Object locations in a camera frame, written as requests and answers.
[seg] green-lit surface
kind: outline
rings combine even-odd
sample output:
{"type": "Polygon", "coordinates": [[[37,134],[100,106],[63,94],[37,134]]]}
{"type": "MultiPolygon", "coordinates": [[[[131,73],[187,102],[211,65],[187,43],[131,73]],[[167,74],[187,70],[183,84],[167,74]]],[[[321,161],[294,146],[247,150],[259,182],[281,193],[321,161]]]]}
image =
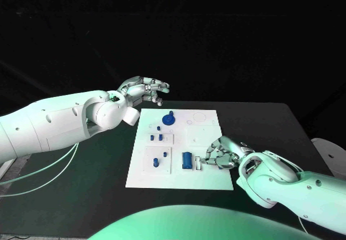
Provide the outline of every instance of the green-lit surface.
{"type": "Polygon", "coordinates": [[[305,232],[239,211],[197,205],[144,210],[106,226],[89,240],[317,240],[305,232]]]}
{"type": "MultiPolygon", "coordinates": [[[[330,174],[288,107],[279,103],[164,101],[158,107],[142,102],[136,107],[216,110],[221,133],[242,139],[256,151],[270,150],[304,170],[330,174]]],[[[34,192],[0,202],[0,233],[51,237],[90,237],[125,216],[168,205],[211,206],[249,213],[301,229],[296,216],[279,204],[265,209],[234,184],[233,191],[125,188],[136,124],[121,122],[112,130],[80,142],[73,161],[57,179],[34,192]]],[[[53,163],[69,147],[33,154],[21,176],[53,163]]],[[[34,176],[12,183],[8,194],[46,183],[63,169],[69,158],[34,176]]],[[[337,239],[330,230],[302,221],[315,236],[337,239]]]]}

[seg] robotic hand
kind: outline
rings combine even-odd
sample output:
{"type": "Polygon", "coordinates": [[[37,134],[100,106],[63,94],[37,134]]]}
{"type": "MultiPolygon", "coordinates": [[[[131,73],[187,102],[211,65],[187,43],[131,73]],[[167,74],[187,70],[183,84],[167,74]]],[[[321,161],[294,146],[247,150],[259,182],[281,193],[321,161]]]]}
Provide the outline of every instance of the robotic hand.
{"type": "Polygon", "coordinates": [[[226,136],[210,144],[200,163],[221,169],[237,167],[236,184],[257,205],[269,209],[281,203],[299,218],[346,235],[344,180],[302,171],[272,152],[255,152],[243,142],[226,136]]]}
{"type": "Polygon", "coordinates": [[[142,101],[158,106],[157,91],[168,93],[170,85],[154,78],[135,76],[116,90],[87,91],[33,102],[0,117],[0,164],[27,154],[63,149],[113,129],[121,120],[131,126],[142,101]]]}

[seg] white board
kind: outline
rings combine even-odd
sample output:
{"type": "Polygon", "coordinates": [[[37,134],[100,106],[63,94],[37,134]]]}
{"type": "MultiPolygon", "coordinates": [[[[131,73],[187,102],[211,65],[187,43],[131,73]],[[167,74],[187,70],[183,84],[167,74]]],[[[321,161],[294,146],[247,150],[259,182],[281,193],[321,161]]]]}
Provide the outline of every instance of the white board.
{"type": "Polygon", "coordinates": [[[204,164],[195,170],[194,157],[206,157],[207,147],[220,136],[214,110],[141,109],[125,187],[233,190],[229,170],[204,164]],[[170,111],[174,124],[167,126],[162,116],[170,111]],[[191,169],[181,166],[184,152],[191,153],[191,169]]]}

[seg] blue object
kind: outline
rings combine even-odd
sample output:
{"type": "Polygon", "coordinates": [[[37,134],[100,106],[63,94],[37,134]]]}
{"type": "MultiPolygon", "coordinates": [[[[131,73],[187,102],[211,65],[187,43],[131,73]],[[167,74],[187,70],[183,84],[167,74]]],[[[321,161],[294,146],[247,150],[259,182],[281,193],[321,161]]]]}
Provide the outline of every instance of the blue object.
{"type": "Polygon", "coordinates": [[[193,155],[190,152],[181,153],[181,169],[193,169],[193,155]]]}
{"type": "Polygon", "coordinates": [[[154,166],[155,168],[158,167],[158,159],[157,159],[157,158],[152,159],[152,166],[154,166]]]}
{"type": "Polygon", "coordinates": [[[175,122],[175,118],[172,117],[172,111],[168,111],[168,115],[162,116],[161,122],[164,125],[168,125],[168,126],[175,122]]]}

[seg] cable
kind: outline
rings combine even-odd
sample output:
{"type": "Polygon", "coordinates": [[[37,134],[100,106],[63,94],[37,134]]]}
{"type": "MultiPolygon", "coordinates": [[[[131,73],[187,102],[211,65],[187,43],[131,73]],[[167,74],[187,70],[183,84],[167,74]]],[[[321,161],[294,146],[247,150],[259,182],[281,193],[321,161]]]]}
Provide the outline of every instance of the cable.
{"type": "Polygon", "coordinates": [[[50,165],[47,165],[47,166],[43,167],[40,170],[37,170],[35,172],[28,173],[27,175],[21,176],[21,177],[17,177],[17,178],[14,178],[14,179],[11,179],[11,180],[8,180],[8,181],[0,182],[0,185],[12,183],[12,182],[15,182],[17,180],[27,178],[28,176],[37,174],[38,172],[41,172],[43,170],[46,170],[47,168],[50,168],[50,167],[69,155],[69,153],[72,152],[72,150],[73,150],[73,148],[76,147],[76,145],[77,145],[77,143],[76,143],[76,144],[73,145],[73,147],[69,149],[67,153],[59,158],[59,160],[56,160],[50,165]]]}
{"type": "Polygon", "coordinates": [[[305,228],[304,228],[302,222],[301,222],[301,217],[298,216],[296,219],[298,219],[298,221],[299,221],[299,225],[301,225],[301,227],[302,227],[302,229],[304,229],[304,232],[308,234],[308,232],[307,232],[307,230],[305,230],[305,228]]]}
{"type": "Polygon", "coordinates": [[[35,187],[34,189],[31,189],[31,190],[28,190],[28,191],[24,191],[24,192],[20,192],[20,193],[14,193],[14,194],[8,194],[8,195],[0,195],[0,197],[11,197],[11,196],[22,195],[22,194],[27,194],[27,193],[33,192],[34,190],[40,189],[41,187],[44,187],[44,186],[59,177],[59,175],[63,173],[64,169],[67,168],[67,166],[69,166],[69,164],[70,164],[70,161],[72,161],[72,159],[73,159],[73,156],[74,156],[74,154],[76,154],[77,145],[79,145],[79,143],[74,144],[73,155],[72,155],[72,157],[70,157],[70,160],[69,160],[64,168],[61,169],[61,171],[59,172],[59,174],[53,177],[53,179],[51,179],[48,182],[46,182],[41,186],[35,187]]]}
{"type": "Polygon", "coordinates": [[[28,237],[18,237],[18,236],[14,236],[14,237],[8,238],[7,240],[11,240],[11,239],[27,239],[27,238],[30,238],[30,236],[28,236],[28,237]]]}

